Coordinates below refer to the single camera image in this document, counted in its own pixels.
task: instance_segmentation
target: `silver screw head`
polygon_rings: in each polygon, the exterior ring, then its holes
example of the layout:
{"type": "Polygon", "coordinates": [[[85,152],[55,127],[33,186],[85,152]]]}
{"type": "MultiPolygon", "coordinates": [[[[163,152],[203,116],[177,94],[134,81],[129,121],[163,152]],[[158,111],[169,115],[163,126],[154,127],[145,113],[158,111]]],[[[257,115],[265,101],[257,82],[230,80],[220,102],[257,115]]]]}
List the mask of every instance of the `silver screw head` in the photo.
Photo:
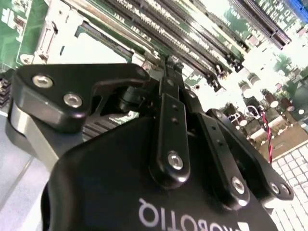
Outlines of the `silver screw head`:
{"type": "Polygon", "coordinates": [[[174,151],[169,153],[168,162],[176,170],[181,170],[184,166],[181,157],[179,157],[179,155],[174,151]]]}
{"type": "Polygon", "coordinates": [[[271,186],[271,189],[276,193],[276,194],[279,194],[280,193],[280,190],[279,188],[277,187],[276,184],[274,184],[273,182],[270,183],[270,186],[271,186]]]}
{"type": "Polygon", "coordinates": [[[35,86],[39,88],[50,88],[53,85],[51,78],[43,75],[37,75],[32,78],[35,86]]]}
{"type": "Polygon", "coordinates": [[[244,187],[244,184],[240,181],[240,179],[238,179],[237,177],[232,177],[231,182],[232,182],[233,187],[236,189],[236,191],[239,194],[244,194],[245,187],[244,187]]]}
{"type": "Polygon", "coordinates": [[[290,190],[287,188],[287,186],[285,186],[284,184],[281,184],[282,189],[287,193],[287,194],[291,194],[290,190]]]}
{"type": "Polygon", "coordinates": [[[192,98],[195,98],[195,97],[196,97],[195,93],[193,93],[191,90],[189,91],[189,95],[190,95],[192,98]]]}
{"type": "Polygon", "coordinates": [[[82,99],[75,94],[66,94],[63,100],[70,107],[78,108],[82,105],[82,99]]]}

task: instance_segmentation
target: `capacitor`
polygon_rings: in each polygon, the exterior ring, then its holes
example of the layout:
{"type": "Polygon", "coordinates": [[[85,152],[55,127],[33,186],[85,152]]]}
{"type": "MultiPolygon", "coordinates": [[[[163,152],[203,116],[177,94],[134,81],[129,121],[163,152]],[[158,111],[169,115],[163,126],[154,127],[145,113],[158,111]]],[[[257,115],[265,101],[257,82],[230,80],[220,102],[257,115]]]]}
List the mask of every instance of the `capacitor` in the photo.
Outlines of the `capacitor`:
{"type": "Polygon", "coordinates": [[[232,124],[235,126],[237,130],[241,128],[239,121],[237,121],[236,119],[232,121],[232,124]]]}
{"type": "Polygon", "coordinates": [[[247,125],[247,120],[244,117],[244,115],[241,112],[238,112],[239,117],[237,118],[237,120],[239,121],[239,124],[241,127],[244,127],[247,125]]]}
{"type": "Polygon", "coordinates": [[[264,95],[265,100],[269,103],[271,108],[278,106],[279,102],[275,99],[272,93],[268,92],[264,95]]]}
{"type": "Polygon", "coordinates": [[[259,79],[258,76],[251,77],[250,82],[251,82],[252,86],[261,89],[262,81],[259,79]]]}
{"type": "Polygon", "coordinates": [[[242,90],[243,96],[245,98],[249,99],[250,97],[253,96],[253,90],[251,89],[251,87],[247,83],[242,85],[241,90],[242,90]]]}
{"type": "Polygon", "coordinates": [[[223,113],[227,116],[232,116],[236,113],[236,108],[234,107],[234,105],[232,103],[230,103],[229,105],[227,105],[227,107],[223,111],[223,113]]]}
{"type": "Polygon", "coordinates": [[[283,106],[283,108],[285,110],[287,110],[288,112],[292,112],[295,110],[294,106],[292,105],[291,101],[288,100],[287,98],[282,98],[280,100],[281,105],[283,106]]]}
{"type": "Polygon", "coordinates": [[[251,106],[254,106],[255,108],[258,108],[260,107],[260,103],[259,101],[255,98],[255,97],[251,97],[251,99],[249,99],[249,101],[246,103],[246,105],[251,105],[251,106]]]}

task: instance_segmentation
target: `blue component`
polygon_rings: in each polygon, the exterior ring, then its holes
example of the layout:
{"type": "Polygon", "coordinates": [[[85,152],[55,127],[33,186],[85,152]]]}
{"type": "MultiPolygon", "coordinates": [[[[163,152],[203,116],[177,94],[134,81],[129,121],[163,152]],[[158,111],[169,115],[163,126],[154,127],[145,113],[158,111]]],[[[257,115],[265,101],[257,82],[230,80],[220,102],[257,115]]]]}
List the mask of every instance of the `blue component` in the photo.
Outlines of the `blue component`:
{"type": "Polygon", "coordinates": [[[308,10],[300,0],[285,0],[285,3],[292,9],[295,15],[305,23],[308,23],[308,10]]]}

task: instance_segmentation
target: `red wire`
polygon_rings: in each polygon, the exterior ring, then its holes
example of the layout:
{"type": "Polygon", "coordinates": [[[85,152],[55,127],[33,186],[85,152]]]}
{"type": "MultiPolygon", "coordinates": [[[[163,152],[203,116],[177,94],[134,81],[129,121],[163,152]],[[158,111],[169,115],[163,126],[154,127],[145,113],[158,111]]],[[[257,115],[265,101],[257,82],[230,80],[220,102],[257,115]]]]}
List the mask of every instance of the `red wire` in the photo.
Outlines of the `red wire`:
{"type": "Polygon", "coordinates": [[[268,151],[269,151],[269,163],[271,164],[273,161],[273,157],[272,157],[272,152],[273,152],[273,146],[271,145],[270,141],[271,141],[271,129],[269,127],[269,122],[265,117],[265,112],[262,113],[262,120],[263,122],[266,124],[266,129],[267,129],[267,133],[268,133],[268,142],[269,142],[269,146],[268,146],[268,151]]]}

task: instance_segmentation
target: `ram slot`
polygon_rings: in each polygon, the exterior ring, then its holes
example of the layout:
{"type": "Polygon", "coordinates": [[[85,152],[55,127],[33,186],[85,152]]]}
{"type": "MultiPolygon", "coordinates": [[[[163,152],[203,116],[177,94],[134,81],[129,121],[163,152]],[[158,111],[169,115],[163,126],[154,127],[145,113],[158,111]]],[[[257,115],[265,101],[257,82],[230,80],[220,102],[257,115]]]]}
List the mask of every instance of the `ram slot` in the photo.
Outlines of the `ram slot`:
{"type": "Polygon", "coordinates": [[[266,23],[273,31],[276,33],[279,38],[285,42],[285,44],[289,44],[291,39],[287,36],[287,34],[262,10],[261,7],[253,0],[243,0],[261,19],[264,23],[266,23]]]}
{"type": "Polygon", "coordinates": [[[130,1],[126,0],[107,0],[109,3],[115,5],[116,7],[121,7],[133,13],[133,20],[139,19],[141,27],[145,30],[151,30],[151,33],[162,41],[168,41],[175,49],[180,49],[181,51],[190,55],[194,60],[197,60],[205,69],[216,73],[216,63],[214,60],[209,60],[204,57],[200,52],[193,48],[193,43],[189,40],[184,40],[178,37],[169,29],[163,27],[157,23],[152,17],[150,17],[149,12],[144,11],[142,8],[139,9],[138,6],[132,4],[130,1]]]}
{"type": "Polygon", "coordinates": [[[249,46],[241,39],[241,37],[234,33],[232,30],[230,30],[229,27],[220,18],[218,18],[212,12],[208,11],[200,0],[194,0],[193,4],[201,12],[203,12],[206,17],[208,17],[212,22],[217,24],[219,28],[221,28],[223,32],[225,32],[231,39],[233,39],[240,47],[242,47],[246,51],[249,50],[249,46]]]}
{"type": "Polygon", "coordinates": [[[156,0],[156,2],[160,5],[164,5],[164,8],[169,8],[171,12],[174,12],[176,15],[178,15],[182,21],[193,25],[194,30],[198,31],[209,43],[212,47],[214,46],[216,50],[218,50],[220,53],[228,54],[230,51],[228,48],[226,48],[216,37],[214,37],[211,33],[209,33],[206,29],[204,29],[199,23],[197,23],[192,16],[190,16],[188,13],[186,13],[180,6],[175,4],[171,0],[156,0]]]}
{"type": "Polygon", "coordinates": [[[140,6],[139,10],[143,12],[145,15],[150,17],[153,21],[157,21],[163,26],[165,26],[168,29],[168,32],[170,34],[173,34],[174,37],[177,38],[177,40],[181,40],[183,44],[189,44],[191,45],[191,48],[194,48],[199,55],[204,56],[207,60],[209,60],[214,66],[219,65],[219,67],[222,70],[228,71],[230,70],[229,64],[226,61],[227,54],[221,56],[221,59],[224,60],[221,61],[217,57],[217,53],[213,55],[211,51],[213,50],[213,46],[209,46],[211,43],[205,43],[201,40],[199,34],[196,30],[194,30],[192,27],[189,28],[189,26],[183,22],[180,18],[178,18],[175,14],[170,11],[169,8],[166,8],[164,6],[164,10],[158,10],[153,5],[149,4],[147,1],[144,0],[132,0],[137,5],[140,6]],[[179,24],[182,24],[186,27],[188,27],[191,32],[195,33],[194,36],[191,36],[187,31],[185,31],[179,24]]]}
{"type": "Polygon", "coordinates": [[[207,65],[202,61],[195,58],[190,52],[184,51],[181,47],[174,44],[173,41],[164,37],[161,33],[149,26],[147,22],[140,19],[133,11],[127,9],[120,2],[116,0],[105,0],[104,3],[111,8],[114,12],[117,12],[123,18],[128,18],[132,24],[138,27],[138,30],[144,30],[145,34],[148,34],[153,39],[158,40],[162,45],[166,46],[175,56],[177,56],[182,62],[186,63],[189,67],[196,70],[206,78],[217,79],[217,73],[215,70],[210,70],[207,65]]]}
{"type": "Polygon", "coordinates": [[[291,39],[253,0],[229,0],[229,2],[280,50],[291,42],[291,39]]]}
{"type": "Polygon", "coordinates": [[[83,30],[87,31],[88,34],[94,36],[96,39],[101,41],[103,44],[108,46],[110,49],[112,49],[117,54],[124,57],[126,60],[131,60],[134,53],[132,51],[127,50],[125,47],[121,46],[118,42],[112,40],[109,36],[106,34],[96,30],[93,28],[88,22],[83,22],[80,26],[83,30]]]}

